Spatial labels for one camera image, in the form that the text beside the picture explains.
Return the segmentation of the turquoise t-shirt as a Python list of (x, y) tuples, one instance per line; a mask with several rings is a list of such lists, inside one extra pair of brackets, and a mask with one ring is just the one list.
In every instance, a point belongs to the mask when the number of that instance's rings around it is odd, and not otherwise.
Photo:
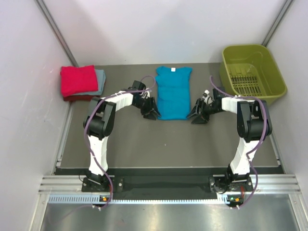
[(186, 120), (191, 110), (190, 67), (156, 69), (159, 120)]

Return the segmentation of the light blue folded t-shirt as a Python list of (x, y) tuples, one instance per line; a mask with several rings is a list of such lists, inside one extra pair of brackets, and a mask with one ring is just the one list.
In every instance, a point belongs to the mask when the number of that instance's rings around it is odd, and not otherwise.
[(93, 95), (93, 96), (100, 96), (103, 92), (104, 84), (106, 81), (106, 75), (104, 70), (95, 69), (97, 81), (98, 81), (98, 90), (97, 91), (88, 91), (81, 93), (80, 95)]

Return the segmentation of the right aluminium corner post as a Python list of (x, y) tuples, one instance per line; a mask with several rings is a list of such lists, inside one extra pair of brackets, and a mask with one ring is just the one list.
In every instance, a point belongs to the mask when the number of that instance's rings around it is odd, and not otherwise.
[(277, 16), (275, 17), (272, 25), (270, 26), (265, 38), (263, 39), (261, 45), (267, 47), (270, 43), (272, 37), (274, 36), (275, 32), (277, 31), (279, 25), (281, 24), (282, 20), (286, 16), (287, 12), (291, 8), (294, 0), (285, 0), (281, 9), (279, 10)]

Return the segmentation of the aluminium frame rail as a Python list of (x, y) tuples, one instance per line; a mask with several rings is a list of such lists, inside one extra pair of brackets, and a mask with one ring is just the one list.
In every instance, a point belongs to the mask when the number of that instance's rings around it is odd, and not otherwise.
[[(256, 193), (289, 194), (300, 193), (300, 187), (294, 175), (269, 174), (250, 176), (246, 184), (249, 193), (257, 184)], [(215, 186), (222, 186), (218, 180), (222, 175), (190, 175), (190, 176), (113, 176), (114, 192), (127, 192), (131, 189), (200, 189), (212, 191)], [(108, 182), (99, 184), (85, 176), (44, 176), (40, 184), (39, 193), (107, 193), (110, 190)]]

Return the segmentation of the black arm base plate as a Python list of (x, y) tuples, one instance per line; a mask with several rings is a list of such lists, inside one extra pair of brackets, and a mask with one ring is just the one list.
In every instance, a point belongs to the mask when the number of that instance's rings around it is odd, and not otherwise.
[(251, 179), (227, 183), (224, 176), (115, 176), (111, 178), (113, 192), (122, 193), (132, 189), (201, 189), (204, 192), (251, 192)]

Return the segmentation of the aluminium corner post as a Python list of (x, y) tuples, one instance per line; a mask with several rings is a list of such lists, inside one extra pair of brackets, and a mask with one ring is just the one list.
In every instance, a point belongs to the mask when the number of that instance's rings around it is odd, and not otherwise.
[(272, 25), (270, 26), (265, 38), (263, 39), (261, 45), (267, 47), (270, 43), (272, 37), (274, 36), (275, 32), (277, 31), (279, 25), (281, 24), (282, 20), (286, 16), (287, 12), (291, 8), (294, 0), (285, 0), (281, 9), (279, 10), (277, 16), (275, 17)]
[(60, 43), (64, 53), (66, 54), (68, 60), (70, 61), (71, 65), (74, 67), (79, 67), (73, 53), (71, 52), (67, 42), (64, 39), (57, 23), (55, 22), (50, 10), (48, 9), (46, 3), (43, 0), (34, 0), (38, 8), (40, 9), (41, 13), (43, 14), (44, 18), (46, 19), (48, 25), (50, 26), (53, 34), (55, 35), (56, 39)]

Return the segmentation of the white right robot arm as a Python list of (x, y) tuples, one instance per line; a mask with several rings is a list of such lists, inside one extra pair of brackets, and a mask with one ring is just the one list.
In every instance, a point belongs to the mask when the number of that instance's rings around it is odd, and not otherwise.
[(221, 183), (234, 191), (248, 181), (254, 155), (272, 133), (272, 124), (266, 101), (256, 97), (231, 96), (220, 88), (213, 89), (212, 97), (206, 90), (187, 118), (193, 118), (192, 124), (206, 124), (211, 115), (220, 112), (231, 112), (237, 116), (239, 144)]

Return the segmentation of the green plastic basket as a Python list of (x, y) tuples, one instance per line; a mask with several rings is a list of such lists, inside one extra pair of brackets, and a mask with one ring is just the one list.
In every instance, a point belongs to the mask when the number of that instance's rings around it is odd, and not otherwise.
[(287, 93), (287, 86), (270, 51), (257, 44), (232, 45), (222, 51), (219, 76), (231, 95), (254, 96), (268, 105)]

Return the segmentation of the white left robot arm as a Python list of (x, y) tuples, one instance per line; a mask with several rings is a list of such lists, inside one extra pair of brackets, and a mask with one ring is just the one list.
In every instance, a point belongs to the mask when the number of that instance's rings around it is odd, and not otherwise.
[(94, 97), (89, 104), (89, 112), (83, 122), (84, 138), (90, 152), (90, 167), (87, 178), (99, 191), (108, 188), (107, 143), (111, 135), (116, 112), (129, 106), (140, 109), (143, 118), (156, 120), (160, 113), (155, 98), (150, 96), (151, 88), (140, 81), (107, 97)]

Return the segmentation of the left aluminium corner post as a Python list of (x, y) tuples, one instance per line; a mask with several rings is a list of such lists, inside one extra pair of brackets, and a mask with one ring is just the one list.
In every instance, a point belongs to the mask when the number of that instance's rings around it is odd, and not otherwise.
[(43, 14), (44, 18), (46, 19), (48, 25), (50, 26), (53, 34), (55, 35), (56, 39), (60, 43), (64, 53), (66, 54), (68, 60), (70, 61), (71, 65), (74, 67), (79, 67), (73, 53), (71, 52), (67, 42), (64, 39), (57, 23), (55, 22), (50, 10), (48, 9), (46, 3), (43, 0), (34, 0), (38, 8), (40, 9), (41, 13)]

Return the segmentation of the dark red folded t-shirt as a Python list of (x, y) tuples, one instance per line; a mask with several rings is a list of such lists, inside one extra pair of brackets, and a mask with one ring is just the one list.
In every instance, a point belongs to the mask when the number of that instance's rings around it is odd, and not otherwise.
[(65, 102), (75, 102), (75, 101), (90, 101), (93, 97), (99, 97), (98, 95), (71, 95), (63, 97)]

